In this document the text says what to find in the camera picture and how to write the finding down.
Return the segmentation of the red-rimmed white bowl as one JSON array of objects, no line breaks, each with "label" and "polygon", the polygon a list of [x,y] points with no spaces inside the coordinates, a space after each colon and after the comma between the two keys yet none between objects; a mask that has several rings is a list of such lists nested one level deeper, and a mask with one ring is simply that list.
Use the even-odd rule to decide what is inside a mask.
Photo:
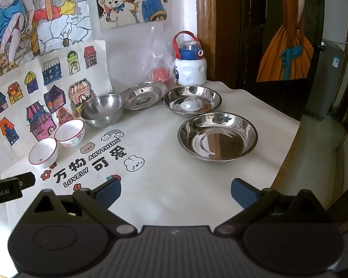
[{"label": "red-rimmed white bowl", "polygon": [[55,139],[48,137],[39,141],[31,149],[28,160],[31,165],[45,169],[53,165],[58,158],[58,144]]},{"label": "red-rimmed white bowl", "polygon": [[79,119],[65,122],[55,132],[55,140],[63,147],[73,148],[83,140],[85,136],[85,123]]}]

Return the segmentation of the steel bowl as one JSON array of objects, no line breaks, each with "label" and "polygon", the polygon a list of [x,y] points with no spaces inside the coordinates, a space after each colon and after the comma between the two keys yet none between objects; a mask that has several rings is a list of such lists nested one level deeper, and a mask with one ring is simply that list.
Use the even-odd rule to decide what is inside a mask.
[{"label": "steel bowl", "polygon": [[124,99],[118,94],[93,98],[81,109],[81,119],[90,127],[106,128],[114,125],[124,111]]}]

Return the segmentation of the small steel plate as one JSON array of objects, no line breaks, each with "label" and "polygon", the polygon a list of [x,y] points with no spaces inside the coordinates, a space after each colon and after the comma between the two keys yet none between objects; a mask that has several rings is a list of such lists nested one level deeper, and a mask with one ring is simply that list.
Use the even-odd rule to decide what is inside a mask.
[{"label": "small steel plate", "polygon": [[122,94],[124,107],[130,111],[151,107],[160,101],[167,91],[167,85],[161,82],[148,81],[135,85]]}]

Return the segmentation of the colourful houses drawing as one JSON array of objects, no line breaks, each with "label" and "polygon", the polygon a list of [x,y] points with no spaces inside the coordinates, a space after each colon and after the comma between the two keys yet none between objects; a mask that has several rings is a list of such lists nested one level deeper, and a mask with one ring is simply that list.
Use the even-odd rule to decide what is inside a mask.
[{"label": "colourful houses drawing", "polygon": [[56,50],[0,77],[0,174],[79,118],[93,98],[112,92],[106,43],[93,40]]}]

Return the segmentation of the white printed tablecloth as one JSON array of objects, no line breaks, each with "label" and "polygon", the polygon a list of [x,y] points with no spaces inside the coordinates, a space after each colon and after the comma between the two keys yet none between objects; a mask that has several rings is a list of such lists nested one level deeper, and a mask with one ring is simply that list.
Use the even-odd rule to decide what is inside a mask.
[{"label": "white printed tablecloth", "polygon": [[44,188],[58,195],[94,188],[114,174],[121,177],[122,193],[111,211],[137,228],[144,225],[211,228],[239,213],[230,185],[241,178],[253,186],[270,187],[299,128],[299,122],[270,107],[244,90],[231,90],[221,82],[210,88],[221,94],[220,111],[249,120],[258,132],[256,148],[234,161],[197,159],[179,144],[177,132],[184,118],[162,103],[141,111],[125,112],[110,128],[123,134],[118,143],[103,140],[105,129],[86,129],[83,143],[95,144],[97,157],[83,154],[80,146],[59,147],[53,169],[35,169],[27,158],[15,163],[4,177],[32,171],[35,185],[22,198],[7,203],[10,228]]}]

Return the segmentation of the grey appliance with sticker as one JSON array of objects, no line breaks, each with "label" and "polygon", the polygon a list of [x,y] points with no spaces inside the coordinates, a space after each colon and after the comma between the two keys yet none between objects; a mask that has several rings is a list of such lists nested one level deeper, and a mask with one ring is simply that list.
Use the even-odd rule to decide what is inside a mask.
[{"label": "grey appliance with sticker", "polygon": [[323,121],[328,114],[341,77],[344,51],[335,43],[323,40],[313,86],[306,104],[306,114]]}]

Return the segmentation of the red ball in bag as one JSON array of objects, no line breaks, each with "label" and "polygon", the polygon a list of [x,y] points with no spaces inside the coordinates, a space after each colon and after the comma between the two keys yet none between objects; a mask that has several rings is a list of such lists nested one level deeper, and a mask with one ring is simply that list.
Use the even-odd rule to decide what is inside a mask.
[{"label": "red ball in bag", "polygon": [[152,81],[165,83],[169,85],[171,83],[171,75],[167,68],[160,67],[155,68],[151,74]]}]

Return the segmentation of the clear plastic bag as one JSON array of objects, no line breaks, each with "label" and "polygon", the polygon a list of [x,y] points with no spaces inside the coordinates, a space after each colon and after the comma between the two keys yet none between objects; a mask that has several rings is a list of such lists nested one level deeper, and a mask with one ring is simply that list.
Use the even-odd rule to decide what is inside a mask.
[{"label": "clear plastic bag", "polygon": [[172,88],[175,85],[175,58],[173,45],[168,41],[165,34],[155,27],[151,28],[149,34],[149,49],[144,58],[142,73],[146,81],[152,81],[151,74],[155,68],[167,68],[171,75],[171,83],[167,85]]}]

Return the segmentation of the white blue water bottle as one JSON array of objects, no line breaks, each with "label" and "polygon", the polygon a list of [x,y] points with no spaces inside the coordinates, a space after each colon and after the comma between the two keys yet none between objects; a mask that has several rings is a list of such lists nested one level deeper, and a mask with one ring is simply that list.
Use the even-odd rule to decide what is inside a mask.
[{"label": "white blue water bottle", "polygon": [[[177,43],[179,35],[188,35],[191,40]],[[199,39],[189,31],[180,31],[173,37],[175,51],[175,73],[182,86],[201,86],[207,79],[207,61]]]}]

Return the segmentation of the orange dress painting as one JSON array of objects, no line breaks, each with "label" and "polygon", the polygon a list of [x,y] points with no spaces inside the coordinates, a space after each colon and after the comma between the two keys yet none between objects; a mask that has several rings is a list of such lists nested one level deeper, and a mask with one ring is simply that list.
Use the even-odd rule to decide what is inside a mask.
[{"label": "orange dress painting", "polygon": [[257,82],[305,79],[313,46],[305,36],[305,0],[282,0],[282,26],[262,57]]}]

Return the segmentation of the child figure drawing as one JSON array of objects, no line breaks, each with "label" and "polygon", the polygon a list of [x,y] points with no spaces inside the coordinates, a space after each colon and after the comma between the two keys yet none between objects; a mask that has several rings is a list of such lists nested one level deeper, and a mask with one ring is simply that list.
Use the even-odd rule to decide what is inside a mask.
[{"label": "child figure drawing", "polygon": [[0,0],[0,76],[91,39],[87,0]]}]

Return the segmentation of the teddy bear drawing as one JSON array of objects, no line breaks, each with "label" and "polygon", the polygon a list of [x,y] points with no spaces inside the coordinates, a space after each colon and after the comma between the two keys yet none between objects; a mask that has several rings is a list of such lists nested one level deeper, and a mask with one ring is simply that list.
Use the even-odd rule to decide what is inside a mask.
[{"label": "teddy bear drawing", "polygon": [[163,21],[168,0],[96,0],[100,29]]}]

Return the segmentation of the brown wooden door frame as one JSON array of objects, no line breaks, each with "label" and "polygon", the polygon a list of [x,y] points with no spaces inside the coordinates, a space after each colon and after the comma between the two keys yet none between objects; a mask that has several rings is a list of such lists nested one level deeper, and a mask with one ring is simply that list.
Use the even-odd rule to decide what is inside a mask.
[{"label": "brown wooden door frame", "polygon": [[207,78],[236,88],[242,0],[197,0],[197,37]]}]

